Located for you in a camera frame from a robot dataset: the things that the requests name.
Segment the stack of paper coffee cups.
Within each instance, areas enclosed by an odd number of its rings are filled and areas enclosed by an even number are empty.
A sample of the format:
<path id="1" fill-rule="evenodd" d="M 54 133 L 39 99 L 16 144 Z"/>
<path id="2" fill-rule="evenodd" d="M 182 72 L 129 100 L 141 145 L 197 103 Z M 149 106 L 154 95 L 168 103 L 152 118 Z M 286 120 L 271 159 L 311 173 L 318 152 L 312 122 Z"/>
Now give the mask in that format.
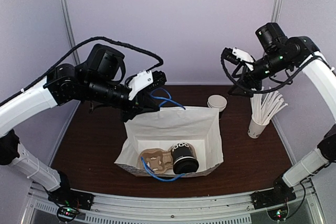
<path id="1" fill-rule="evenodd" d="M 219 119 L 221 119 L 223 112 L 227 106 L 227 99 L 221 95 L 214 94 L 208 97 L 207 106 L 209 108 L 216 108 L 219 111 Z"/>

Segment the brown cardboard cup carrier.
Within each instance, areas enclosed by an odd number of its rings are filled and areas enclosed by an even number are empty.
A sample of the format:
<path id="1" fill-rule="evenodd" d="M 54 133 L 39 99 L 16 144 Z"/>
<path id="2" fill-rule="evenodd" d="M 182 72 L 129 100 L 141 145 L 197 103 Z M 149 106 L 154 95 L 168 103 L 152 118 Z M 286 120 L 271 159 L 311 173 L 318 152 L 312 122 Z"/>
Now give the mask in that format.
<path id="1" fill-rule="evenodd" d="M 139 155 L 139 160 L 144 160 L 145 164 L 157 174 L 165 174 L 173 168 L 173 157 L 170 151 L 161 148 L 145 149 Z"/>

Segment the blue checkered paper bag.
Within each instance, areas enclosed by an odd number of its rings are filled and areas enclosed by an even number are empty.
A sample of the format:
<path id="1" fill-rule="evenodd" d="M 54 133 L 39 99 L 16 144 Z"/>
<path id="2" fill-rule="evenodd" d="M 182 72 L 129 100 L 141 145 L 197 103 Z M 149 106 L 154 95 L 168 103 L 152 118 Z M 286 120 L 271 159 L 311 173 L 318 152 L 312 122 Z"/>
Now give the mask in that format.
<path id="1" fill-rule="evenodd" d="M 158 112 L 138 115 L 125 123 L 127 139 L 114 162 L 117 166 L 137 177 L 173 182 L 179 178 L 206 176 L 223 163 L 219 111 L 206 104 L 210 89 L 186 86 L 173 88 L 172 92 L 181 106 L 164 106 Z M 157 174 L 143 159 L 139 160 L 145 149 L 161 148 L 171 152 L 172 146 L 179 142 L 194 147 L 199 162 L 197 172 L 178 175 L 171 169 Z"/>

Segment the single black paper coffee cup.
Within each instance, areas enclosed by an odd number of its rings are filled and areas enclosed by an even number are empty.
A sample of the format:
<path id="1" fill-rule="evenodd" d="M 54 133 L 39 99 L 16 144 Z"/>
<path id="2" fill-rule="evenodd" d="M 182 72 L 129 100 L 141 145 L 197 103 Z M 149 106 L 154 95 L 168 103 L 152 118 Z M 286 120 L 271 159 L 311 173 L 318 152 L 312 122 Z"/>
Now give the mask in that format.
<path id="1" fill-rule="evenodd" d="M 192 157 L 197 159 L 194 147 L 186 142 L 174 144 L 171 149 L 171 154 L 173 157 L 173 164 L 183 157 Z"/>

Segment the black plastic cup lid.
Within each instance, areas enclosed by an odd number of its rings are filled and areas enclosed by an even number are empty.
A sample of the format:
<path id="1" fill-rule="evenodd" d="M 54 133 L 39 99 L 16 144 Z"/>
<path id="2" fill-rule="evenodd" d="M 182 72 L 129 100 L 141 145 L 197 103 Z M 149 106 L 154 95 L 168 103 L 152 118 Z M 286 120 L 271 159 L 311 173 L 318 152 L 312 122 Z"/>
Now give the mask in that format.
<path id="1" fill-rule="evenodd" d="M 173 164 L 174 174 L 194 173 L 199 168 L 199 162 L 192 157 L 183 157 Z"/>

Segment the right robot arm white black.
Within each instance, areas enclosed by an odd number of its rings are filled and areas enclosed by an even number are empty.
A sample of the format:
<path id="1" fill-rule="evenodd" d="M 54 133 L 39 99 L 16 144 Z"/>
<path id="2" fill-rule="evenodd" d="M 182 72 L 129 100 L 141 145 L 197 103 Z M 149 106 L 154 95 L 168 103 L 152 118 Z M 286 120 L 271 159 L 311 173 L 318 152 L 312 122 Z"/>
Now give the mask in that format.
<path id="1" fill-rule="evenodd" d="M 255 34 L 265 53 L 262 58 L 255 60 L 236 47 L 224 48 L 221 53 L 222 68 L 234 85 L 229 94 L 251 98 L 275 92 L 303 73 L 335 116 L 335 71 L 319 47 L 307 36 L 287 37 L 278 23 L 266 23 Z M 334 162 L 333 126 L 315 149 L 274 181 L 269 199 L 281 203 L 294 186 Z"/>

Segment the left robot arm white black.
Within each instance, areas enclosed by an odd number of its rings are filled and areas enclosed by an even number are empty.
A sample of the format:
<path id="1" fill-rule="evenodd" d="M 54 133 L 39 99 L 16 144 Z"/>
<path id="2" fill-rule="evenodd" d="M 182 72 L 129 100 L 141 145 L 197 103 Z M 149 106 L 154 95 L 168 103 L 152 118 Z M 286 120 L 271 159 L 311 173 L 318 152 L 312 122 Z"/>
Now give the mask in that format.
<path id="1" fill-rule="evenodd" d="M 125 74 L 124 54 L 96 44 L 83 63 L 77 66 L 56 64 L 31 87 L 3 102 L 1 165 L 16 167 L 64 205 L 71 205 L 76 197 L 67 176 L 32 155 L 20 142 L 14 128 L 42 111 L 72 100 L 96 102 L 99 108 L 119 109 L 123 122 L 160 109 L 149 90 L 157 84 L 158 78 L 164 77 L 162 72 L 145 70 L 128 79 L 116 80 L 118 72 Z"/>

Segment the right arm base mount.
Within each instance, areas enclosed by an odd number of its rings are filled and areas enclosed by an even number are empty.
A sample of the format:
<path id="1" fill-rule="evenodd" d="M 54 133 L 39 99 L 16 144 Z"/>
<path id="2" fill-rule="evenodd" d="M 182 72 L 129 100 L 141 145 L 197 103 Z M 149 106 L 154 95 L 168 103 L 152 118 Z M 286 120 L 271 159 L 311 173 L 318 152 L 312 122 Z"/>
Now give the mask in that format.
<path id="1" fill-rule="evenodd" d="M 255 191 L 250 196 L 254 209 L 281 205 L 296 199 L 296 194 L 294 192 L 282 194 L 276 193 L 274 189 Z"/>

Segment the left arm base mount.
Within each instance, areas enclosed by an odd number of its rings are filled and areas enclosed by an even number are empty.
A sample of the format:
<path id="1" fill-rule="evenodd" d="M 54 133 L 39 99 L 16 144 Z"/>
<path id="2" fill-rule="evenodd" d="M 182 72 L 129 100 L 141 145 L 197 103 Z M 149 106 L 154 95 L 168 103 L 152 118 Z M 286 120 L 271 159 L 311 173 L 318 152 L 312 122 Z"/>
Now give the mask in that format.
<path id="1" fill-rule="evenodd" d="M 55 204 L 82 210 L 90 210 L 94 200 L 93 194 L 72 189 L 68 192 L 47 191 L 47 194 L 48 200 Z"/>

